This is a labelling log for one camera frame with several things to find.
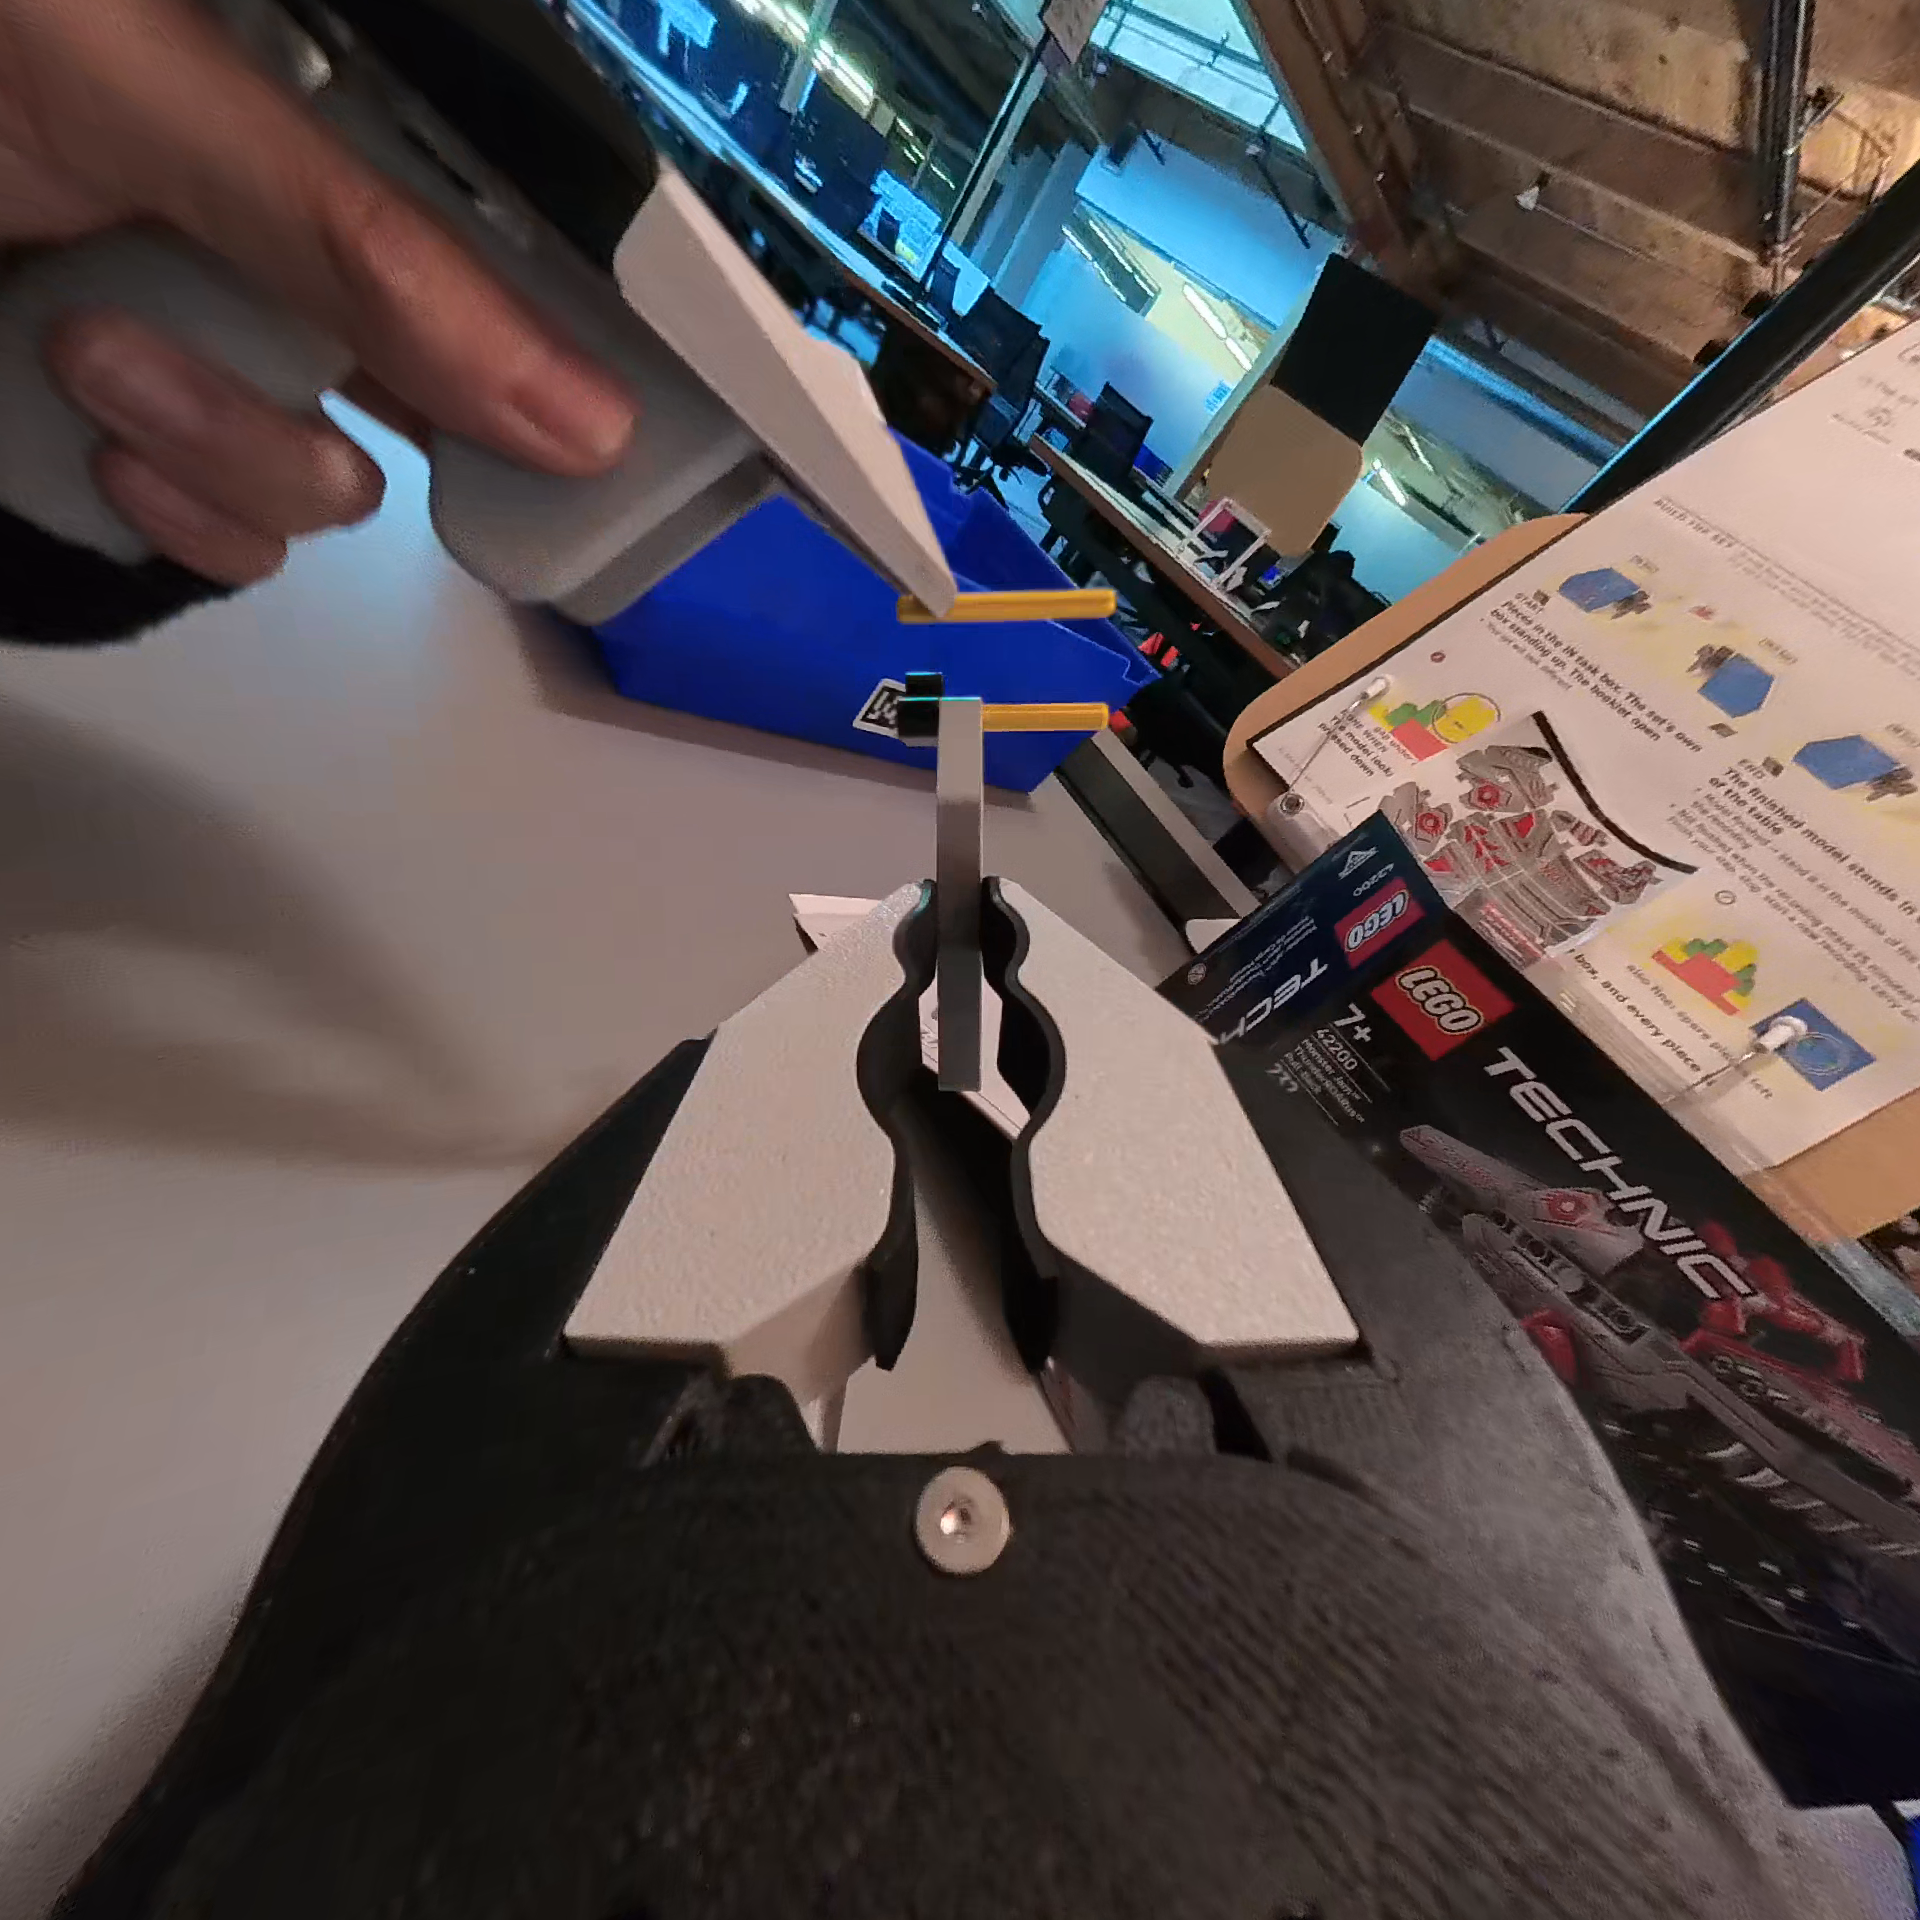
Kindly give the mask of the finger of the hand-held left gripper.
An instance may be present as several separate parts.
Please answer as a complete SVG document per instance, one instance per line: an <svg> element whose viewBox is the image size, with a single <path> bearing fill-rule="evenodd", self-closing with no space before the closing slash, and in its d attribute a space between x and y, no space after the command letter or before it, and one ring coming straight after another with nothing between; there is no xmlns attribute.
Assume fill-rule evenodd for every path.
<svg viewBox="0 0 1920 1920"><path fill-rule="evenodd" d="M625 228L611 276L832 533L949 615L944 549L861 367L797 325L675 167Z"/></svg>

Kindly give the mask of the black office chair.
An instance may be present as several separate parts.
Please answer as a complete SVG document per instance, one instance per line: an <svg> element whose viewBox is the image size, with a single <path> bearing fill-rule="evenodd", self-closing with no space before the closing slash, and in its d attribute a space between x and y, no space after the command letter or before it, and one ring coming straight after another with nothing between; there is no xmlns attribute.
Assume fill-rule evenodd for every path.
<svg viewBox="0 0 1920 1920"><path fill-rule="evenodd" d="M1022 421L1036 398L1047 333L995 289L954 320L956 345L992 376L992 392L967 423L967 452L956 478L999 496L999 474L1029 463Z"/></svg>

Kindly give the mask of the grey desk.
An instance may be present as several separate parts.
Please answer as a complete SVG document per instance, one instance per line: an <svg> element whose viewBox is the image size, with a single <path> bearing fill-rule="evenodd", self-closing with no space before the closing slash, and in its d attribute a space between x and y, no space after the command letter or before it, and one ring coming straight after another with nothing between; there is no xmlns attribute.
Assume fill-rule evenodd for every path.
<svg viewBox="0 0 1920 1920"><path fill-rule="evenodd" d="M384 509L3 649L3 1915L214 1665L422 1292L664 1049L932 875L932 768L640 710Z"/></svg>

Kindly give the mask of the person's left hand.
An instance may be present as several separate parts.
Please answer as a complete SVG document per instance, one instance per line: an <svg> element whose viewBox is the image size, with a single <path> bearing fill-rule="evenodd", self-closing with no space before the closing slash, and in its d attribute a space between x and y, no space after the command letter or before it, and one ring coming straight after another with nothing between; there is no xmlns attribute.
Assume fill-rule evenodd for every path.
<svg viewBox="0 0 1920 1920"><path fill-rule="evenodd" d="M599 474L625 388L377 177L198 4L3 4L3 243L158 222L353 350L359 409L516 468ZM380 468L138 315L73 311L39 358L98 432L92 478L150 553L245 589L366 520Z"/></svg>

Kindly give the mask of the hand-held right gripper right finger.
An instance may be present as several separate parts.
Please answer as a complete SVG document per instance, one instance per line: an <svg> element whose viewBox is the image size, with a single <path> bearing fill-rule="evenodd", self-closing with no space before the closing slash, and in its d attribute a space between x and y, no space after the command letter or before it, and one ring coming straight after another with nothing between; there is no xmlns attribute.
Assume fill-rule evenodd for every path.
<svg viewBox="0 0 1920 1920"><path fill-rule="evenodd" d="M1150 1380L1359 1357L1216 1044L1029 888L983 885L1009 1139L1004 1317L1071 1450Z"/></svg>

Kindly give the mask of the toy sticker sheet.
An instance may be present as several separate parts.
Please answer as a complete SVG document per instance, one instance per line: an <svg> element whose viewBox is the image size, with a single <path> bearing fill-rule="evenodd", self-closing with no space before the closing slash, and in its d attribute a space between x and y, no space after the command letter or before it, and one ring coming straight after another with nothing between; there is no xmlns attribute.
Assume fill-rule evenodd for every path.
<svg viewBox="0 0 1920 1920"><path fill-rule="evenodd" d="M1600 810L1546 713L1451 753L1379 797L1440 907L1517 967L1585 946L1698 875Z"/></svg>

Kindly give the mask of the blue plastic bin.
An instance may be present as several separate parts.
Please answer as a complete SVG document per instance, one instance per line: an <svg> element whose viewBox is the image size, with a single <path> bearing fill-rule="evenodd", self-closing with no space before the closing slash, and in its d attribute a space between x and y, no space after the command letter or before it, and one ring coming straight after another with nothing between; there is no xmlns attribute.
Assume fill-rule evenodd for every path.
<svg viewBox="0 0 1920 1920"><path fill-rule="evenodd" d="M640 706L836 749L915 772L895 737L908 674L984 706L1124 710L1159 668L1106 619L902 623L897 589L787 496L591 631Z"/></svg>

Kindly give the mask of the wooden table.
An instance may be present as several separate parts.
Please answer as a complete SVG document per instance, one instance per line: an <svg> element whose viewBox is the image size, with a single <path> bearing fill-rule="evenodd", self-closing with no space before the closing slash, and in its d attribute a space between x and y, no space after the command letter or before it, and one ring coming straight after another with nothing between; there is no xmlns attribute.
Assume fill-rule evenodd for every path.
<svg viewBox="0 0 1920 1920"><path fill-rule="evenodd" d="M1042 501L1047 525L1066 539L1066 547L1084 549L1084 539L1093 539L1096 547L1124 549L1128 560L1122 568L1128 568L1128 581L1144 587L1144 578L1153 578L1163 598L1189 611L1192 627L1203 623L1229 635L1273 681L1288 681L1309 666L1283 643L1270 643L1232 598L1220 592L1208 575L1186 563L1169 530L1148 519L1141 502L1113 493L1104 478L1042 438L1029 438L1029 458L1042 468L1048 486Z"/></svg>

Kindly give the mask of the black and tan board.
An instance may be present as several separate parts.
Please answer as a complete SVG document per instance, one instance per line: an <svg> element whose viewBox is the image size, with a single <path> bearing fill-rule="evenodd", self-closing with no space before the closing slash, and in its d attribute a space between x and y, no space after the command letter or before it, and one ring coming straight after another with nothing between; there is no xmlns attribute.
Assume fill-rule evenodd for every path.
<svg viewBox="0 0 1920 1920"><path fill-rule="evenodd" d="M1203 501L1225 501L1279 557L1309 553L1437 325L1427 300L1330 257L1273 370L1203 452Z"/></svg>

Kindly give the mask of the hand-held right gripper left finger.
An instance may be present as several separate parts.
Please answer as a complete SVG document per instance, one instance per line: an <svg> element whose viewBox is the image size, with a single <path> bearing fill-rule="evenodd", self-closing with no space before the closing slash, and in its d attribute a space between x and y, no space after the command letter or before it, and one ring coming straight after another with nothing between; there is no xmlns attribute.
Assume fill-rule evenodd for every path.
<svg viewBox="0 0 1920 1920"><path fill-rule="evenodd" d="M594 1359L780 1380L842 1447L847 1380L915 1314L902 1115L938 946L908 882L722 1021L564 1324Z"/></svg>

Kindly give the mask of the black toy set box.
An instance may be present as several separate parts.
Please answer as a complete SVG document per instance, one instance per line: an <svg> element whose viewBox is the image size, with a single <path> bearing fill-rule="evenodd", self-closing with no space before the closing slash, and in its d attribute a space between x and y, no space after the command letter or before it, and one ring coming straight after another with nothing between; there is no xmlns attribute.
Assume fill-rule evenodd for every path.
<svg viewBox="0 0 1920 1920"><path fill-rule="evenodd" d="M1917 1340L1365 825L1160 996L1492 1289L1799 1804L1917 1803Z"/></svg>

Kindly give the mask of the open instruction booklet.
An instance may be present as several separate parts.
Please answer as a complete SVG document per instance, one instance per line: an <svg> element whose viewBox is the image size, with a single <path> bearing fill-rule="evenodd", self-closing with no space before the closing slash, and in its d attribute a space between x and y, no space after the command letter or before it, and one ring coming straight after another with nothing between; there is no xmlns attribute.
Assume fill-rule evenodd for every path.
<svg viewBox="0 0 1920 1920"><path fill-rule="evenodd" d="M876 910L876 898L857 895L787 895L797 937L810 953L835 942L842 933L857 929ZM956 1097L1004 1139L1017 1139L1029 1126L1024 1100L1006 1087L999 1072L999 996L983 988L983 1081L979 1090L961 1090ZM920 1066L929 1075L938 1075L938 988L920 996Z"/></svg>

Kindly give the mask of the black metal post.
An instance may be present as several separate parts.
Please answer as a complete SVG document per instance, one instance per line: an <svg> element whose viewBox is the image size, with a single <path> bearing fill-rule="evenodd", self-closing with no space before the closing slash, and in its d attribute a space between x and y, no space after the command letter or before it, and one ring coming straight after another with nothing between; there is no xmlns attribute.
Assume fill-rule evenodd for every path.
<svg viewBox="0 0 1920 1920"><path fill-rule="evenodd" d="M1596 513L1751 418L1842 325L1917 266L1917 161L1827 243L1559 509Z"/></svg>

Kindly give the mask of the grey angled toy beam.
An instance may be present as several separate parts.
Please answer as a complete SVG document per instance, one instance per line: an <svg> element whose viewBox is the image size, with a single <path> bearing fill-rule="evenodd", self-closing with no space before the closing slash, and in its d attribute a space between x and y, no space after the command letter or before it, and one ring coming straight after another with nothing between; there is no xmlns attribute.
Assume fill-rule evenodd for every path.
<svg viewBox="0 0 1920 1920"><path fill-rule="evenodd" d="M935 996L938 1087L983 1090L983 797L984 710L943 696L935 732Z"/></svg>

